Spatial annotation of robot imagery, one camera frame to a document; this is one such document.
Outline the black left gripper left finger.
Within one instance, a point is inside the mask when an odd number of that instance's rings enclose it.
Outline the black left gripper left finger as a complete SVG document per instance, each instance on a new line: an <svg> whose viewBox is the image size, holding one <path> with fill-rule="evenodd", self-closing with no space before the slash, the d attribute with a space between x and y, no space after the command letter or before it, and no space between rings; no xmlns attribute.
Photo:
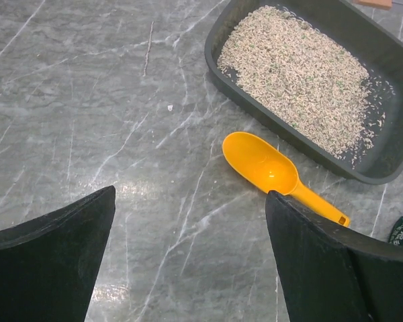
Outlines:
<svg viewBox="0 0 403 322"><path fill-rule="evenodd" d="M0 321L84 321L116 210L107 186L0 231Z"/></svg>

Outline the yellow plastic scoop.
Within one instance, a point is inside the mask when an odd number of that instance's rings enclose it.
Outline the yellow plastic scoop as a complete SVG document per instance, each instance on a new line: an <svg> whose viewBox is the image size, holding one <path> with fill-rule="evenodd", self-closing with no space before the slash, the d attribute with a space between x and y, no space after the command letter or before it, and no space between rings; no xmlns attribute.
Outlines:
<svg viewBox="0 0 403 322"><path fill-rule="evenodd" d="M291 196L318 215L348 227L350 219L306 187L294 163L260 137L237 131L225 137L222 152L229 165L264 193Z"/></svg>

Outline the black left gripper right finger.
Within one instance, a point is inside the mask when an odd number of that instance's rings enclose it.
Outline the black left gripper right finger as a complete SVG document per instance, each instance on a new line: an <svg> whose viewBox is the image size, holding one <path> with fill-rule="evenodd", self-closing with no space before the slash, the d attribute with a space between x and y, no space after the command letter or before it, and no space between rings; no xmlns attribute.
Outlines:
<svg viewBox="0 0 403 322"><path fill-rule="evenodd" d="M267 227L290 321L403 321L403 246L271 191Z"/></svg>

